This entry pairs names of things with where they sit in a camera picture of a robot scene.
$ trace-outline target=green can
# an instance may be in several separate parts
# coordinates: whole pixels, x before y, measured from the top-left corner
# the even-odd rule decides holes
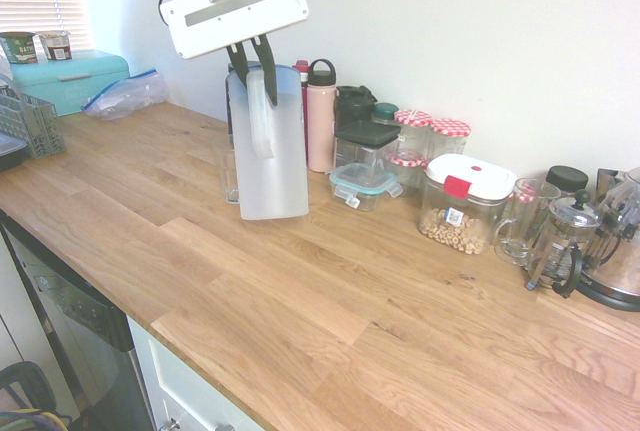
[[[26,31],[7,31],[0,33],[0,44],[11,64],[37,63],[36,48],[33,45],[34,33]]]

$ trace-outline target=jar with chickpeas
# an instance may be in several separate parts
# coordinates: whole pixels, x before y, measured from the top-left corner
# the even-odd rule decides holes
[[[418,230],[462,253],[489,248],[515,174],[469,156],[445,154],[428,164],[425,175]]]

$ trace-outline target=grey plastic basket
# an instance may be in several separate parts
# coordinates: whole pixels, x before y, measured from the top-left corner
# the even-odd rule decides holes
[[[55,122],[53,103],[21,93],[14,82],[0,74],[7,86],[0,87],[0,132],[27,142],[27,154],[44,158],[66,149]]]

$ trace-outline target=stainless steel dishwasher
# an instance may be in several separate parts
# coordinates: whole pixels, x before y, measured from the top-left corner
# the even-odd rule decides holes
[[[80,388],[85,429],[153,430],[126,315],[14,220],[5,216],[2,224],[32,300],[46,313],[45,332],[60,343],[54,354],[68,364],[63,373]]]

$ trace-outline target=red clip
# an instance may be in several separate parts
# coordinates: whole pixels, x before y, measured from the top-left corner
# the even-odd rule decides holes
[[[444,192],[458,199],[465,199],[469,195],[471,183],[455,176],[447,176],[444,180]]]

